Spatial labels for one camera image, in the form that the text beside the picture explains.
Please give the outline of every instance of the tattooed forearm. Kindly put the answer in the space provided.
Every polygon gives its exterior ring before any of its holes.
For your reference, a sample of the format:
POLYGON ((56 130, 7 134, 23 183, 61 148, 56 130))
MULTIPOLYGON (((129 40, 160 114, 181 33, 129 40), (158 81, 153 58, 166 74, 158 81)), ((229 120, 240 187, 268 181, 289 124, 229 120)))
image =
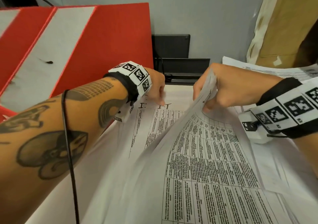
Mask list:
POLYGON ((98 110, 98 122, 102 128, 105 128, 109 121, 115 116, 120 107, 127 102, 125 99, 111 99, 104 102, 98 110))
MULTIPOLYGON (((88 133, 69 131, 68 142, 75 164, 84 152, 88 133)), ((39 168, 41 179, 53 179, 68 171, 68 156, 64 131, 46 132, 23 144, 18 150, 17 162, 23 167, 39 168)))
POLYGON ((49 109, 49 106, 42 105, 22 112, 9 118, 0 124, 0 134, 19 132, 28 128, 40 128, 43 121, 39 121, 40 114, 49 109))
POLYGON ((106 92, 113 86, 114 85, 106 79, 100 79, 99 81, 91 82, 68 91, 66 98, 76 101, 86 101, 106 92))

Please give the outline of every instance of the gray partition wall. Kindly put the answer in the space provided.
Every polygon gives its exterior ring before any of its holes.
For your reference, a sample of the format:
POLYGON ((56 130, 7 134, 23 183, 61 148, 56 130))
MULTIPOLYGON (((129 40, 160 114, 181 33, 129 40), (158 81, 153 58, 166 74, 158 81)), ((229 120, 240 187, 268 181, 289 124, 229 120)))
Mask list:
POLYGON ((96 5, 149 2, 153 34, 190 34, 189 57, 246 61, 263 0, 52 0, 96 5))

